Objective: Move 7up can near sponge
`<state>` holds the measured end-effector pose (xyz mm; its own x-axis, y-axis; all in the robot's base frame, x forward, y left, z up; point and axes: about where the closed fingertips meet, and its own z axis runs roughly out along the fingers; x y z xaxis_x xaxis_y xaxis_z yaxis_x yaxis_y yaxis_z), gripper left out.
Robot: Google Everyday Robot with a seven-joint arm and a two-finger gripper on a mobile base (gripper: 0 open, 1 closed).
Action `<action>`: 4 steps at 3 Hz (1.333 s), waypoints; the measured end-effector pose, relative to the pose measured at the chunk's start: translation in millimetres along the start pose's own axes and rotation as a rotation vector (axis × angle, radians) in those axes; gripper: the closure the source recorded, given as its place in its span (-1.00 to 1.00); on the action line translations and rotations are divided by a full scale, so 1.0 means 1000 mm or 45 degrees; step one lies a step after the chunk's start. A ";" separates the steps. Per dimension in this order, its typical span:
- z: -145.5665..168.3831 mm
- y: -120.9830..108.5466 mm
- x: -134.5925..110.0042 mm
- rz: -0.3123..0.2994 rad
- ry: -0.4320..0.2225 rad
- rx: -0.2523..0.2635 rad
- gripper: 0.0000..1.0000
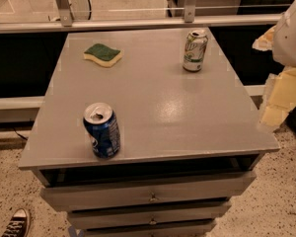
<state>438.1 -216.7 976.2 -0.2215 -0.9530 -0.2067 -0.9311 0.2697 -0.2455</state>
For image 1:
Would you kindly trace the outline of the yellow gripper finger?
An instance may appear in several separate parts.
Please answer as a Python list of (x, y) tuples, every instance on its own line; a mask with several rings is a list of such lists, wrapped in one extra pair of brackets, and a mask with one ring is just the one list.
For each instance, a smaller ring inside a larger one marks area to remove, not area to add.
[(254, 41), (252, 48), (260, 51), (272, 50), (274, 30), (275, 27), (268, 29), (263, 35)]
[(259, 127), (279, 128), (295, 108), (296, 67), (286, 66), (278, 75), (270, 74), (265, 82)]

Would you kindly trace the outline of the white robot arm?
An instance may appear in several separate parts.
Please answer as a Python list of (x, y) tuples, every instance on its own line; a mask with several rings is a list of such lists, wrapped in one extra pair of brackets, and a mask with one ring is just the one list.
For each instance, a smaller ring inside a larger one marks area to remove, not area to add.
[(271, 50), (273, 60), (284, 66), (277, 76), (268, 76), (259, 110), (259, 127), (275, 131), (296, 108), (296, 0), (252, 48)]

